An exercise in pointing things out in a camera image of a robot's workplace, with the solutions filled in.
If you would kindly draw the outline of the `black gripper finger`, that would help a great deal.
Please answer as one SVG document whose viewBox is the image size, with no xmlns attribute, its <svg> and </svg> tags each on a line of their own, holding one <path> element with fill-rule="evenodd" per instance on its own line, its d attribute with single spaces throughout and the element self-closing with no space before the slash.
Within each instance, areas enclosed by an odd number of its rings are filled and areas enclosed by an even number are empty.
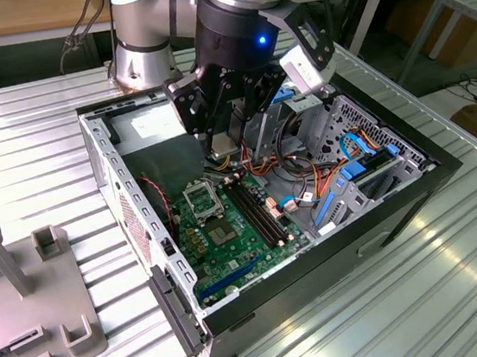
<svg viewBox="0 0 477 357">
<path fill-rule="evenodd" d="M 214 136 L 230 121 L 226 73 L 219 69 L 190 73 L 167 80 L 163 89 L 185 131 L 197 138 L 204 153 L 211 152 Z"/>
<path fill-rule="evenodd" d="M 246 124 L 257 113 L 267 111 L 285 77 L 286 73 L 280 67 L 260 69 L 243 75 L 243 94 L 232 102 L 232 115 L 239 125 L 235 137 L 237 144 L 242 144 Z"/>
</svg>

